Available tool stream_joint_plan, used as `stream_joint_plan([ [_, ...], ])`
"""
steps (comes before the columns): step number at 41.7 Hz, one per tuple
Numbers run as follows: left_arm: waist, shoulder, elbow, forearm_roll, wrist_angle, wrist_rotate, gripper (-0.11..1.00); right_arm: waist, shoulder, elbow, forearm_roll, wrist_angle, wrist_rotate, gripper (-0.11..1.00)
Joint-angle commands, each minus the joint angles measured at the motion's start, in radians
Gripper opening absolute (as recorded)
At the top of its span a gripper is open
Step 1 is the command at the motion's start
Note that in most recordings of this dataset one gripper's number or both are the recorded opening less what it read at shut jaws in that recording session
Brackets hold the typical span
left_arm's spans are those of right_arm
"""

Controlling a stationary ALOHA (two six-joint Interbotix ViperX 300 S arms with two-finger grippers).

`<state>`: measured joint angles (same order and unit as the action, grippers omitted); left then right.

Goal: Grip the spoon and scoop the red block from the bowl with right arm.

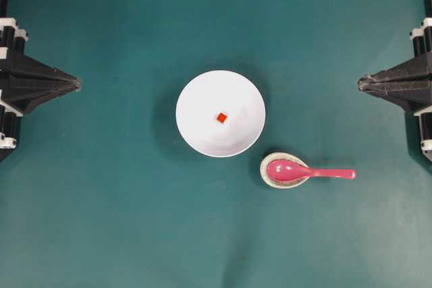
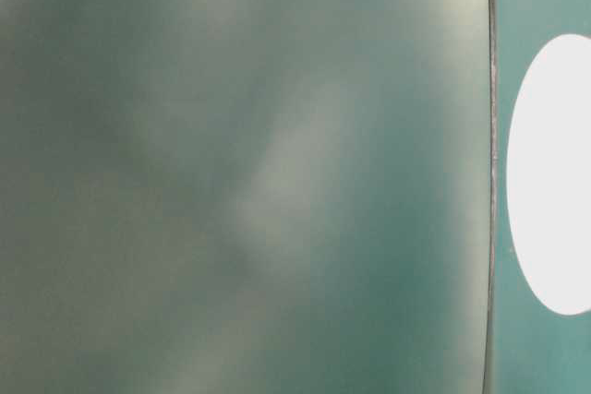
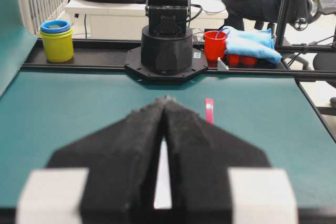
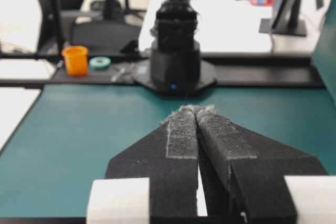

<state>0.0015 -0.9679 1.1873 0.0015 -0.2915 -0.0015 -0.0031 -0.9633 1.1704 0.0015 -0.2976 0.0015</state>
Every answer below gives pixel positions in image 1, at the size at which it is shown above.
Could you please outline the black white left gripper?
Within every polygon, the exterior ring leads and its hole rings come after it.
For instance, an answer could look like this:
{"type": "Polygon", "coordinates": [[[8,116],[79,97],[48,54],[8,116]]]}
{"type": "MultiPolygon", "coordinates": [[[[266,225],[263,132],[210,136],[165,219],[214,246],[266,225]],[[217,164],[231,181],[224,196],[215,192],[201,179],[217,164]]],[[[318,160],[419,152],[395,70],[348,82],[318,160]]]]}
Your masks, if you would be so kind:
{"type": "Polygon", "coordinates": [[[15,18],[1,18],[1,161],[16,149],[21,119],[50,100],[81,90],[81,81],[24,54],[28,33],[15,18]],[[73,86],[48,89],[12,97],[12,75],[65,82],[73,86]]]}

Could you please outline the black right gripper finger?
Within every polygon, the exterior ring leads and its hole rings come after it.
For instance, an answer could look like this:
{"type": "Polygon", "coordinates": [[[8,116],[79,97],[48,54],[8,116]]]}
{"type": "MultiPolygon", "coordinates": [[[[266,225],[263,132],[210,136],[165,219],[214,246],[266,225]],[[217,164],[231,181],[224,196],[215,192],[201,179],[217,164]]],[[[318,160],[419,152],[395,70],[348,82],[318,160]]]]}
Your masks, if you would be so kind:
{"type": "Polygon", "coordinates": [[[429,76],[431,76],[431,56],[420,55],[390,69],[373,75],[367,74],[361,77],[357,84],[359,88],[366,88],[378,83],[426,80],[429,76]]]}
{"type": "Polygon", "coordinates": [[[418,111],[431,106],[431,89],[384,90],[383,88],[358,88],[361,92],[382,98],[405,111],[418,111]]]}

